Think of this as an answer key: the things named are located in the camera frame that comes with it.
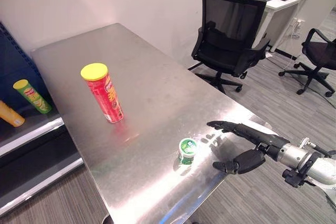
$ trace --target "small green container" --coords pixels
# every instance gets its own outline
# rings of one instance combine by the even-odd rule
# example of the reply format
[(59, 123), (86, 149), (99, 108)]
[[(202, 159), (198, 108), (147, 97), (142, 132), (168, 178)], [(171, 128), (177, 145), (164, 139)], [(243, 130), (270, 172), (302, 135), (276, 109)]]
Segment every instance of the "small green container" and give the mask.
[(181, 164), (190, 165), (194, 160), (197, 151), (197, 144), (192, 138), (184, 138), (179, 144), (179, 160)]
[(16, 89), (28, 102), (30, 102), (39, 112), (46, 114), (51, 110), (51, 106), (40, 96), (39, 93), (25, 79), (13, 84)]

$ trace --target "white wall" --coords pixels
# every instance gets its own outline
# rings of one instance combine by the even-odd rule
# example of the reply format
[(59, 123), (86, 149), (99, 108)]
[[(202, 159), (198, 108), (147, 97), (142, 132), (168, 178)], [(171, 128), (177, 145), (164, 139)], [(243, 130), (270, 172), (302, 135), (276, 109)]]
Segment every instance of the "white wall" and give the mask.
[(111, 0), (0, 0), (0, 20), (32, 49), (110, 24)]
[[(307, 21), (303, 34), (335, 2), (308, 0), (299, 13)], [(185, 66), (192, 64), (201, 16), (202, 0), (0, 0), (0, 19), (26, 52), (119, 22)]]

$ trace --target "green lid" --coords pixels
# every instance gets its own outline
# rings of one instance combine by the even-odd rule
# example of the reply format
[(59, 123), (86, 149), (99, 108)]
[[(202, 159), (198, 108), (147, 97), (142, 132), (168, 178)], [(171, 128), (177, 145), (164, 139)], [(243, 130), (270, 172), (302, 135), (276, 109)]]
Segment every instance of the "green lid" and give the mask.
[(180, 154), (183, 157), (194, 157), (197, 151), (197, 144), (192, 138), (184, 138), (179, 144)]

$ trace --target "yellow lid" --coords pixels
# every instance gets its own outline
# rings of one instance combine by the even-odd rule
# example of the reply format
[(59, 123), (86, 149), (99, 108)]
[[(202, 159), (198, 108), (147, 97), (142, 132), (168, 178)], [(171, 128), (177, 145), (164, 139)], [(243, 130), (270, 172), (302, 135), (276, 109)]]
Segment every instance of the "yellow lid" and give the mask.
[(84, 80), (97, 81), (107, 75), (107, 66), (103, 63), (92, 63), (82, 68), (80, 75)]
[(13, 84), (14, 89), (22, 89), (28, 85), (28, 81), (26, 79), (19, 80)]

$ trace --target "shelf edge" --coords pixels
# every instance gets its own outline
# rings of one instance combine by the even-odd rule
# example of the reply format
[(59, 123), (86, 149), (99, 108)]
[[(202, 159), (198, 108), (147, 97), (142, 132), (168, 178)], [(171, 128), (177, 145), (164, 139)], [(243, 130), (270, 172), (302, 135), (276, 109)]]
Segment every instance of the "shelf edge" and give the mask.
[(10, 143), (2, 146), (0, 148), (0, 157), (4, 156), (5, 154), (19, 148), (20, 146), (29, 143), (30, 141), (36, 139), (39, 136), (42, 136), (50, 131), (57, 129), (58, 127), (64, 125), (63, 119), (61, 117), (56, 118), (55, 120), (46, 123), (45, 125), (21, 136), (17, 139), (11, 141)]
[(32, 198), (32, 196), (34, 194), (38, 193), (43, 188), (47, 187), (48, 185), (50, 185), (51, 183), (53, 183), (57, 179), (61, 178), (62, 176), (66, 175), (68, 172), (72, 171), (73, 169), (77, 168), (78, 166), (82, 165), (83, 163), (84, 162), (83, 162), (82, 158), (79, 158), (79, 159), (75, 160), (74, 162), (72, 162), (68, 166), (64, 167), (60, 171), (56, 172), (55, 174), (51, 175), (47, 179), (43, 180), (41, 183), (37, 184), (36, 186), (31, 188), (30, 190), (21, 194), (16, 199), (12, 200), (11, 202), (8, 202), (6, 205), (4, 205), (2, 208), (0, 208), (0, 216), (5, 214), (6, 212), (10, 211), (14, 207), (18, 206), (22, 202), (24, 202), (26, 200), (29, 200), (30, 198)]

